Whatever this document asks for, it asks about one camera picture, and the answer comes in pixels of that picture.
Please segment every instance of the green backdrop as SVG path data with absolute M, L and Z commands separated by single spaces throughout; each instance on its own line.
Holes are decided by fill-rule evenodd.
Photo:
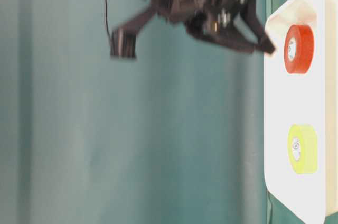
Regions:
M 102 0 L 0 0 L 0 53 L 1 223 L 266 222 L 262 54 L 155 19 L 111 60 Z

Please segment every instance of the white surface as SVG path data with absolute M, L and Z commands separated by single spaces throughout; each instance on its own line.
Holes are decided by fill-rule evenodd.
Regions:
M 326 0 L 326 215 L 338 211 L 338 0 Z
M 297 42 L 295 38 L 291 38 L 289 42 L 289 47 L 288 47 L 288 58 L 290 61 L 293 61 L 293 59 L 296 56 L 296 48 L 297 48 Z
M 314 33 L 313 61 L 306 74 L 289 74 L 284 42 L 292 24 Z M 268 190 L 305 223 L 324 223 L 325 173 L 325 0 L 288 0 L 267 21 L 277 47 L 264 61 L 264 166 Z M 288 158 L 292 124 L 310 124 L 318 136 L 318 170 L 296 174 Z
M 299 142 L 299 139 L 294 138 L 292 140 L 292 156 L 294 157 L 296 161 L 299 161 L 299 159 L 301 158 L 301 153 L 302 153 L 302 149 L 301 149 L 301 144 Z

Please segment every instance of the black wire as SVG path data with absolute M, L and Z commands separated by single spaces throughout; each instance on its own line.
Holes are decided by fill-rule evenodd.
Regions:
M 104 3 L 105 3 L 105 27 L 106 27 L 107 36 L 108 36 L 108 39 L 109 39 L 110 49 L 111 49 L 111 52 L 113 52 L 114 44 L 111 40 L 112 37 L 110 35 L 109 27 L 108 27 L 108 2 L 107 2 L 107 0 L 104 0 Z

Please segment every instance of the yellow cylinder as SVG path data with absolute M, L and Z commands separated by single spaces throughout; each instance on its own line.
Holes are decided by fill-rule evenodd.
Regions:
M 291 166 L 297 174 L 317 171 L 317 135 L 311 125 L 293 125 L 288 137 Z

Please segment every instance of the red cylinder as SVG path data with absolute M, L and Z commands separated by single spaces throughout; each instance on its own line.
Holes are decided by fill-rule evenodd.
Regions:
M 292 25 L 284 44 L 284 62 L 289 73 L 305 74 L 312 62 L 314 37 L 308 25 Z

